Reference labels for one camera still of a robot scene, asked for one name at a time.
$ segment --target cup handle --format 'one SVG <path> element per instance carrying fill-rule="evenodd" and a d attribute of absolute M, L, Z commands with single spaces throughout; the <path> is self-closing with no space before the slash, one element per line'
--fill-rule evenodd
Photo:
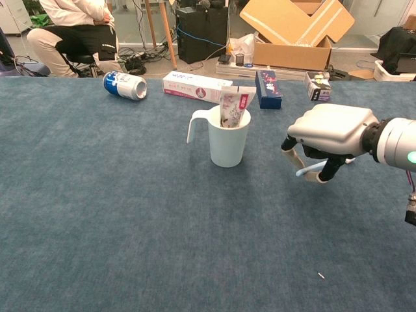
<path fill-rule="evenodd" d="M 200 110 L 194 111 L 194 113 L 192 114 L 192 118 L 189 121 L 187 144 L 189 144 L 194 139 L 194 135 L 195 135 L 194 120 L 198 118 L 203 118 L 203 119 L 208 120 L 209 110 L 200 109 Z"/>

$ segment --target white plastic cup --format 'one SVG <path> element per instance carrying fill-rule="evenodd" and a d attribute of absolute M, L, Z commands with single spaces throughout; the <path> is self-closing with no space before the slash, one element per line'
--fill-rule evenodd
<path fill-rule="evenodd" d="M 208 120 L 209 147 L 211 160 L 219 167 L 231 168 L 241 162 L 248 133 L 248 125 L 252 119 L 245 110 L 240 125 L 236 128 L 223 128 L 220 125 L 220 106 L 209 110 L 197 110 L 192 114 L 189 122 L 187 143 L 194 138 L 194 120 L 203 118 Z"/>

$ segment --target green indicator light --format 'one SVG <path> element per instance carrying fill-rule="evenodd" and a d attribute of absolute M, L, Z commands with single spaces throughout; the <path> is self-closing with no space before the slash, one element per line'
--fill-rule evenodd
<path fill-rule="evenodd" d="M 416 164 L 416 151 L 411 151 L 408 155 L 409 162 Z"/>

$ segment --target blue and white can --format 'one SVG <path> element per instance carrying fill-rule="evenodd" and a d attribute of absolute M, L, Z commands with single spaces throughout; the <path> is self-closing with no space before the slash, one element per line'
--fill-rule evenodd
<path fill-rule="evenodd" d="M 143 78 L 118 71 L 106 73 L 103 84 L 111 94 L 136 101 L 143 99 L 148 92 L 148 86 Z"/>

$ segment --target white container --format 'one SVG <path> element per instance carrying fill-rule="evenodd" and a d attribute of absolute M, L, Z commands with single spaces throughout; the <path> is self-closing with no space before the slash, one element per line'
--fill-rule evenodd
<path fill-rule="evenodd" d="M 382 66 L 382 60 L 376 60 L 376 68 L 374 69 L 374 79 L 377 81 L 412 81 L 414 80 L 416 73 L 402 73 L 400 75 L 391 75 Z"/>
<path fill-rule="evenodd" d="M 163 78 L 163 92 L 174 96 L 220 103 L 221 86 L 233 81 L 171 71 Z"/>
<path fill-rule="evenodd" d="M 238 165 L 246 144 L 248 124 L 252 119 L 245 110 L 240 125 L 236 128 L 223 128 L 220 125 L 220 106 L 210 110 L 197 110 L 192 114 L 189 122 L 187 143 L 194 138 L 194 120 L 203 118 L 208 120 L 209 146 L 211 160 L 219 167 L 230 168 Z"/>

